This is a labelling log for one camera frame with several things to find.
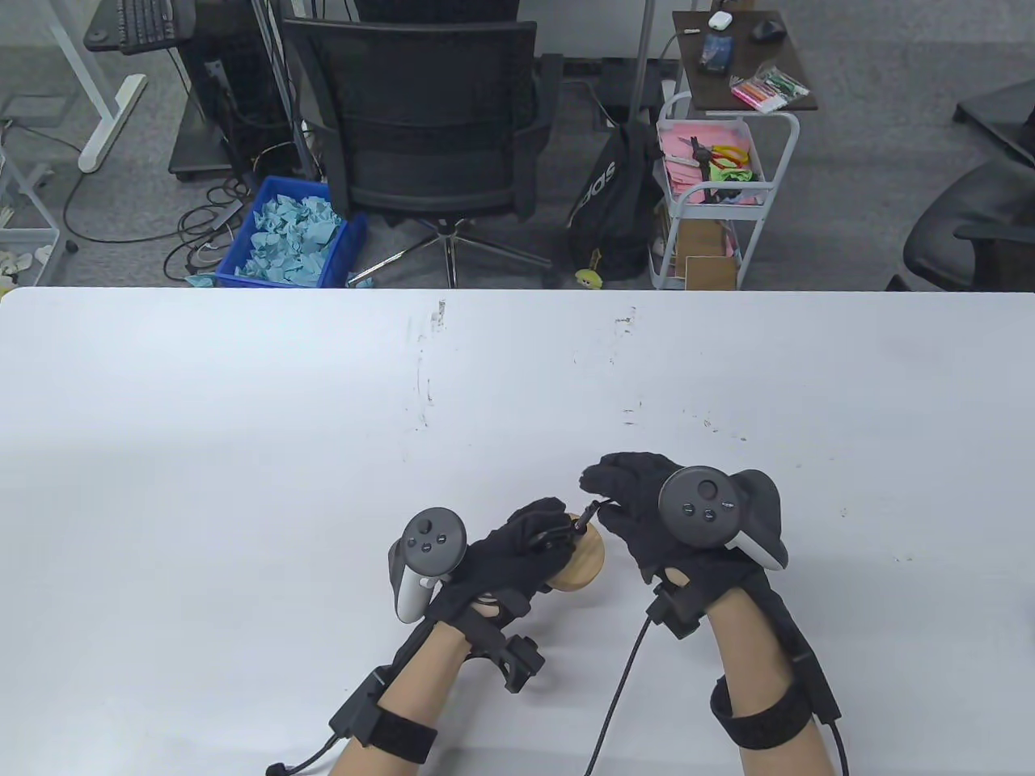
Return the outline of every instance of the gloved hand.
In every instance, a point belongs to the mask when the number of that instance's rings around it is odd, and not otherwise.
[[[428,619],[450,622],[472,603],[483,603],[499,609],[490,618],[498,627],[513,622],[525,613],[507,608],[507,591],[526,601],[549,591],[546,581],[559,574],[574,554],[573,543],[540,546],[533,540],[544,531],[570,526],[571,518],[559,499],[540,499],[519,509],[506,525],[468,547],[449,581],[428,605]]]
[[[579,486],[613,499],[600,507],[600,524],[625,542],[644,581],[657,575],[673,583],[664,569],[682,571],[706,603],[711,603],[748,576],[765,572],[739,549],[696,549],[674,537],[661,521],[657,499],[661,486],[683,467],[657,453],[612,453],[583,472]]]

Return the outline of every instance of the blue plastic bin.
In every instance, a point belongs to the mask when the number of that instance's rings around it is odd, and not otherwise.
[[[268,280],[257,280],[253,277],[242,277],[235,274],[235,270],[243,267],[245,262],[252,258],[252,235],[256,233],[255,212],[261,210],[263,205],[275,198],[277,195],[294,197],[296,200],[304,200],[306,197],[320,197],[330,201],[330,189],[323,183],[312,183],[305,180],[295,180],[293,178],[270,177],[262,184],[255,205],[248,212],[248,217],[244,220],[244,226],[230,246],[230,252],[219,264],[215,272],[215,285],[223,289],[297,289],[299,286],[291,286],[284,282],[269,282]],[[349,273],[356,264],[359,251],[366,243],[366,216],[360,213],[351,221],[346,221],[337,231],[331,243],[330,256],[324,271],[320,275],[318,289],[343,289],[349,279]]]

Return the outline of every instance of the cardboard box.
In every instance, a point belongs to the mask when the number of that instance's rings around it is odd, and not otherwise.
[[[654,212],[657,232],[668,241],[672,220],[662,202]],[[692,291],[736,291],[736,237],[723,221],[684,219],[679,222],[672,258],[674,277]]]

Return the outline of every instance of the keyboard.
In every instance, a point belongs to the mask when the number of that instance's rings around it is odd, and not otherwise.
[[[118,14],[123,54],[172,49],[181,40],[173,0],[118,0]]]

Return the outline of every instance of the black backpack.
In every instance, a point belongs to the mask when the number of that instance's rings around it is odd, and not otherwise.
[[[633,121],[612,131],[593,174],[568,215],[568,249],[575,269],[603,280],[628,280],[647,265],[654,208],[664,192],[654,180],[653,128]]]

